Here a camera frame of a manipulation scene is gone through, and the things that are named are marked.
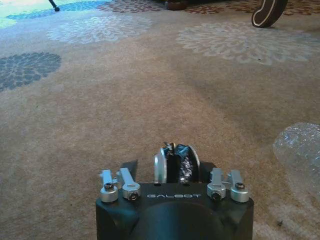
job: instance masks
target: black plastic housing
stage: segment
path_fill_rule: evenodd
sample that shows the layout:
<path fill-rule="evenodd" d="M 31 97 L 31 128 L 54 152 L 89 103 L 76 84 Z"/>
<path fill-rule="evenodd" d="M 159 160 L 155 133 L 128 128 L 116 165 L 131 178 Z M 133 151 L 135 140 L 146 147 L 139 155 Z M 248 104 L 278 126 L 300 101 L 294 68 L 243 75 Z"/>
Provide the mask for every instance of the black plastic housing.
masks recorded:
<path fill-rule="evenodd" d="M 136 201 L 96 200 L 98 240 L 251 240 L 254 201 L 219 203 L 207 195 L 207 183 L 141 183 Z"/>

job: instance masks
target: brown rug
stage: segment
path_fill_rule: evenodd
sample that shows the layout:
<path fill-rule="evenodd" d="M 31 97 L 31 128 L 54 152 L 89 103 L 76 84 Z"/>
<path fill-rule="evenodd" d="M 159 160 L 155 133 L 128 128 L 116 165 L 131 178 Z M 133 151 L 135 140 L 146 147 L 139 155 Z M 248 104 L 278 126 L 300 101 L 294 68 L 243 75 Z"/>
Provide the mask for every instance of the brown rug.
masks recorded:
<path fill-rule="evenodd" d="M 96 239 L 99 172 L 138 159 L 151 182 L 164 141 L 241 171 L 254 239 L 320 238 L 319 193 L 273 152 L 320 124 L 319 12 L 257 29 L 229 1 L 70 4 L 0 18 L 0 239 Z"/>

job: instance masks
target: clear plastic wrap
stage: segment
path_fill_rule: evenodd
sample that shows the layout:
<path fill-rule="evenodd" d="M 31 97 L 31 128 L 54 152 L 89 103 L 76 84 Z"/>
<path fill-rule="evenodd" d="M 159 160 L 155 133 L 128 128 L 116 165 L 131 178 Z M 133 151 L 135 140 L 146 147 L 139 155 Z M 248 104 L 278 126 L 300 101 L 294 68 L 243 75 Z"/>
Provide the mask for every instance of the clear plastic wrap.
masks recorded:
<path fill-rule="evenodd" d="M 299 122 L 289 126 L 276 138 L 273 151 L 295 186 L 320 200 L 320 125 Z"/>

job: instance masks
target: bolt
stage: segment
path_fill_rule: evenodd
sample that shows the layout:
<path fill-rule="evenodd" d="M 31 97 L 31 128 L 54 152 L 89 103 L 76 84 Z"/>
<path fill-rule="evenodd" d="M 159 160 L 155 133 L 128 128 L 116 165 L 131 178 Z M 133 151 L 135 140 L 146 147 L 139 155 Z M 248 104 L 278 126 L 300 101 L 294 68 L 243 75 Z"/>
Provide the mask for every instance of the bolt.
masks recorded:
<path fill-rule="evenodd" d="M 107 182 L 104 184 L 104 189 L 106 191 L 114 189 L 114 185 L 111 182 Z"/>
<path fill-rule="evenodd" d="M 135 200 L 138 199 L 138 197 L 139 197 L 139 195 L 138 195 L 138 193 L 136 193 L 136 192 L 133 192 L 133 193 L 130 193 L 130 194 L 129 194 L 129 200 L 130 200 L 130 201 L 135 201 Z"/>
<path fill-rule="evenodd" d="M 211 199 L 212 201 L 214 201 L 215 203 L 220 202 L 221 201 L 221 195 L 219 192 L 214 192 L 211 195 Z"/>
<path fill-rule="evenodd" d="M 239 189 L 239 190 L 242 190 L 242 189 L 245 189 L 245 185 L 242 182 L 236 182 L 235 183 L 235 188 Z"/>

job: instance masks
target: metal clamp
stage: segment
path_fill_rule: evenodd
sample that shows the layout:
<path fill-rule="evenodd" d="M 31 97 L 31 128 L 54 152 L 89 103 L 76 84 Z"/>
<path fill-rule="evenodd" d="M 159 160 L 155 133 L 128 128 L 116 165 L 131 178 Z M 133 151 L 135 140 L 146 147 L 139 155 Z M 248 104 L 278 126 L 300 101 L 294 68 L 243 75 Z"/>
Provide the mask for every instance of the metal clamp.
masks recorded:
<path fill-rule="evenodd" d="M 133 180 L 128 168 L 120 168 L 119 173 L 122 184 L 122 196 L 130 201 L 137 200 L 141 195 L 140 185 Z"/>
<path fill-rule="evenodd" d="M 243 179 L 238 170 L 231 170 L 227 179 L 223 181 L 221 168 L 214 167 L 210 173 L 211 183 L 207 185 L 207 195 L 215 202 L 226 197 L 226 189 L 230 190 L 231 198 L 238 203 L 249 200 L 249 191 L 246 189 Z"/>
<path fill-rule="evenodd" d="M 244 181 L 238 170 L 231 170 L 229 181 L 231 183 L 231 198 L 239 203 L 245 203 L 249 200 L 249 191 L 246 189 Z"/>
<path fill-rule="evenodd" d="M 226 197 L 226 187 L 222 183 L 221 168 L 214 167 L 211 172 L 211 183 L 207 185 L 206 193 L 214 201 L 219 202 Z"/>
<path fill-rule="evenodd" d="M 102 170 L 100 174 L 103 187 L 100 190 L 100 198 L 104 203 L 112 203 L 118 199 L 118 188 L 114 185 L 111 171 Z"/>

